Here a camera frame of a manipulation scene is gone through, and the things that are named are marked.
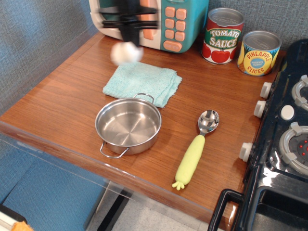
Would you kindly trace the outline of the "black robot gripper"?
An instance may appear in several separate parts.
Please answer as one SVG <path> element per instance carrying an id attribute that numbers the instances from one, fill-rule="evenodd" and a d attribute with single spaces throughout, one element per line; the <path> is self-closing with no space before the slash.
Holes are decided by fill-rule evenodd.
<path id="1" fill-rule="evenodd" d="M 156 20 L 140 20 L 140 15 L 158 13 L 156 8 L 141 6 L 139 0 L 115 0 L 114 6 L 99 8 L 102 15 L 115 15 L 116 20 L 103 20 L 103 28 L 118 28 L 124 42 L 133 42 L 136 47 L 140 46 L 139 29 L 158 29 Z"/>

